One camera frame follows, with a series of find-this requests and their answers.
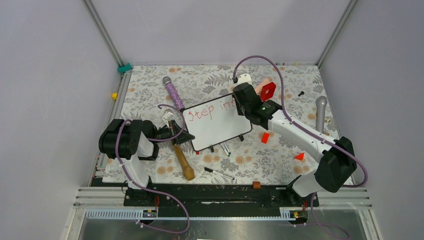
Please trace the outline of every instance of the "red block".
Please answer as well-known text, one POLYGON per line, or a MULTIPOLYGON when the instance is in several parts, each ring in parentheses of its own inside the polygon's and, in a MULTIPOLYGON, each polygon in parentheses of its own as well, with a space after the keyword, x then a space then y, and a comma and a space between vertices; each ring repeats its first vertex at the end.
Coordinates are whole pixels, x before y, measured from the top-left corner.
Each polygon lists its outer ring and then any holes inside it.
POLYGON ((304 159, 304 156, 305 156, 305 153, 302 152, 301 154, 295 156, 294 158, 297 159, 297 160, 299 160, 299 161, 302 161, 304 159))
POLYGON ((268 139, 270 138, 270 134, 269 133, 267 133, 267 132, 265 132, 264 134, 263 134, 263 136, 262 136, 262 140, 261 140, 261 142, 262 143, 264 143, 264 144, 267 144, 268 143, 268 139))
POLYGON ((277 85, 273 82, 268 83, 267 85, 262 87, 262 90, 260 91, 260 100, 262 102, 265 102, 266 100, 273 97, 274 92, 276 91, 277 85))

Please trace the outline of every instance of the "table surface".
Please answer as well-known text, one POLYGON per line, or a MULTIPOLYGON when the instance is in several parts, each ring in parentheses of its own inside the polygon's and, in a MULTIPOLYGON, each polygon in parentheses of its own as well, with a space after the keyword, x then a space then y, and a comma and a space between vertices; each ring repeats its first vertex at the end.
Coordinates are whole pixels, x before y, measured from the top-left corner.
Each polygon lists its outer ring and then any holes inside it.
MULTIPOLYGON (((226 95, 234 87, 231 77, 234 65, 150 65, 134 66, 120 117, 122 119, 143 119, 152 121, 158 128, 164 125, 162 116, 165 108, 158 104, 174 105, 162 78, 172 79, 185 107, 226 95)), ((279 66, 284 78, 284 105, 287 111, 312 128, 316 125, 316 104, 319 96, 325 96, 321 75, 316 66, 279 66)), ((268 65, 242 65, 238 74, 250 74, 253 86, 265 77, 270 77, 277 85, 272 100, 281 102, 281 83, 278 74, 268 65)), ((182 121, 174 114, 177 123, 182 121)), ((338 138, 336 123, 327 105, 324 131, 338 138)), ((159 155, 155 161, 142 161, 154 183, 175 184, 252 184, 260 181, 263 185, 281 185, 290 183, 298 175, 315 170, 318 164, 305 154, 302 161, 294 156, 303 153, 284 136, 253 126, 251 132, 244 135, 244 141, 233 138, 227 141, 231 156, 215 146, 215 152, 205 149, 196 155, 189 142, 181 145, 189 164, 194 169, 195 178, 187 181, 169 142, 159 143, 159 155), (262 135, 268 132, 267 144, 261 143, 262 135), (208 167, 235 177, 230 180, 220 175, 204 171, 208 167)), ((126 180, 116 159, 109 159, 104 170, 103 182, 122 183, 126 180)))

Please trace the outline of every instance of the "whiteboard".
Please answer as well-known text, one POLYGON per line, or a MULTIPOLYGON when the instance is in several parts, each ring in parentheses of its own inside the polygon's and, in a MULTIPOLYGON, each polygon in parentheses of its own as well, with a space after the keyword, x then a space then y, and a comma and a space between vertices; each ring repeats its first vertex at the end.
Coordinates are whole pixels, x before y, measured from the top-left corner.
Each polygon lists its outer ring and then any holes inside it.
POLYGON ((193 149, 200 151, 252 130, 251 122, 239 116, 233 94, 188 107, 182 111, 193 149))

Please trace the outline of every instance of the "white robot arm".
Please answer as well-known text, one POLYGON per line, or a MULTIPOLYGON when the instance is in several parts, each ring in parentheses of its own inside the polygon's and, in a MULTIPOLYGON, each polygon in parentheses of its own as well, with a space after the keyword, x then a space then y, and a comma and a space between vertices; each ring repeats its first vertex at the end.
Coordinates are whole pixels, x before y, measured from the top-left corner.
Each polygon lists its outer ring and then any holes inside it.
POLYGON ((328 144, 318 141, 298 126, 332 142, 354 155, 352 143, 346 137, 336 140, 294 119, 285 117, 281 105, 272 100, 265 102, 257 95, 248 82, 241 83, 233 89, 239 115, 245 116, 254 125, 284 136, 298 147, 310 154, 319 163, 317 170, 298 176, 288 187, 304 198, 312 193, 327 190, 335 193, 356 170, 356 162, 328 144))

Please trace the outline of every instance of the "white wall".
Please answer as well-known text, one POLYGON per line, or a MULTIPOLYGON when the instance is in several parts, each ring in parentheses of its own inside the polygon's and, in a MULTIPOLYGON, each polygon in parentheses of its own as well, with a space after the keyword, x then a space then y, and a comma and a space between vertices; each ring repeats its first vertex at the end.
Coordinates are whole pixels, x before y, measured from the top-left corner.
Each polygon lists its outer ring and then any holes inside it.
POLYGON ((358 1, 322 79, 385 240, 422 239, 424 1, 358 1))
POLYGON ((125 62, 314 64, 349 0, 93 0, 125 62))
POLYGON ((0 238, 57 240, 87 184, 117 66, 80 0, 0 9, 0 238))

